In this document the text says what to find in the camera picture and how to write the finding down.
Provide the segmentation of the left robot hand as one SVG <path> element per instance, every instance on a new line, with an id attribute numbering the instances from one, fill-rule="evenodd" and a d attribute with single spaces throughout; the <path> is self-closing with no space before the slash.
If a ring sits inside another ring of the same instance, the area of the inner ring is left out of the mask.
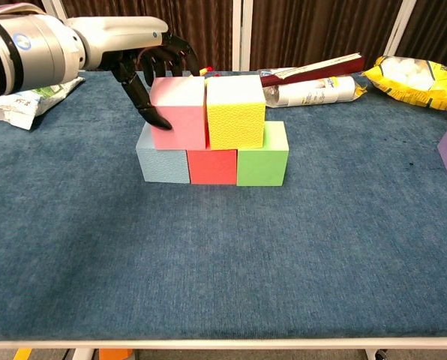
<path id="1" fill-rule="evenodd" d="M 200 74 L 197 55 L 186 40 L 153 16 L 81 16 L 64 24 L 82 41 L 84 70 L 111 72 L 148 124 L 172 129 L 152 105 L 146 87 L 165 77 L 167 68 L 174 77 L 183 74 L 183 66 L 194 76 Z"/>

